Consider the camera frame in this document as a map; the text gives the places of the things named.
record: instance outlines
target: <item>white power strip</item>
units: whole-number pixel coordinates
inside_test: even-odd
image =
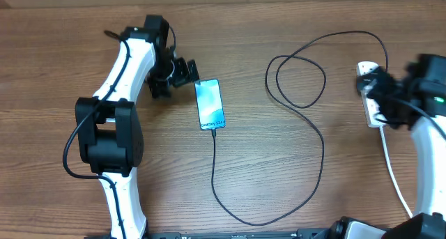
[[[358,76],[366,75],[370,72],[373,72],[375,68],[378,67],[378,64],[371,62],[371,61],[362,61],[357,64],[356,72]],[[390,163],[389,153],[387,151],[387,144],[385,142],[385,135],[384,135],[384,123],[377,121],[376,119],[379,118],[381,120],[386,121],[385,117],[382,114],[379,113],[379,106],[376,103],[375,100],[369,99],[366,97],[366,94],[371,90],[372,86],[365,86],[365,88],[361,91],[362,96],[362,103],[364,104],[364,110],[365,110],[365,117],[367,118],[367,125],[371,128],[379,128],[381,139],[383,141],[383,149],[384,149],[384,157],[385,157],[385,163],[387,165],[387,170],[389,171],[390,179],[393,182],[393,185],[395,186],[395,190],[397,191],[397,195],[399,197],[399,200],[403,204],[404,209],[406,209],[408,216],[412,218],[412,212],[410,211],[410,208],[408,207],[406,201],[404,201],[403,195],[401,194],[401,191],[399,190],[397,180],[395,179],[395,176],[393,174],[392,165]]]
[[[378,64],[371,62],[371,61],[361,61],[357,64],[356,72],[358,76],[366,75],[375,68],[378,67]],[[375,102],[375,100],[369,99],[366,97],[367,92],[371,89],[371,86],[366,86],[361,91],[362,96],[362,103],[364,104],[364,110],[365,110],[365,117],[367,119],[367,125],[371,128],[379,128],[380,126],[383,126],[384,123],[377,121],[376,119],[379,118],[381,120],[386,121],[385,117],[379,113],[379,106]]]

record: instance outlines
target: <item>green led light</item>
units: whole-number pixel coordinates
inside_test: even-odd
[[[445,99],[443,99],[443,98],[440,98],[440,97],[434,97],[433,99],[436,100],[436,101],[438,101],[438,102],[445,103]]]

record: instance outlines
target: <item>white cable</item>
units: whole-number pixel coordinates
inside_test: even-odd
[[[399,200],[401,201],[404,208],[406,209],[406,212],[409,215],[409,217],[412,218],[412,212],[410,211],[410,208],[407,206],[406,201],[404,201],[403,195],[399,191],[397,180],[395,179],[395,176],[393,175],[392,165],[390,164],[389,153],[387,151],[387,144],[385,143],[385,135],[384,135],[384,126],[383,125],[381,125],[379,127],[379,132],[381,133],[381,140],[383,141],[385,163],[387,164],[387,169],[389,170],[390,178],[392,179],[393,185],[395,186],[395,190],[397,191]]]

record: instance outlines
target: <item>power strip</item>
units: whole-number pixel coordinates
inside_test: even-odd
[[[357,64],[356,72],[358,76],[366,75],[373,70],[375,70],[379,65],[371,62],[371,61],[361,61]],[[367,119],[367,125],[371,128],[379,128],[380,126],[383,126],[384,123],[377,121],[376,119],[379,118],[381,120],[386,121],[385,117],[382,114],[379,113],[379,106],[375,102],[375,100],[369,99],[366,97],[367,92],[371,89],[371,86],[366,86],[361,91],[362,96],[362,104],[364,105],[365,110],[365,117]]]

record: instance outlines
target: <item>smartphone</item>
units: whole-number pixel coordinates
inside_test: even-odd
[[[218,80],[195,82],[195,93],[201,130],[224,128],[226,122]]]

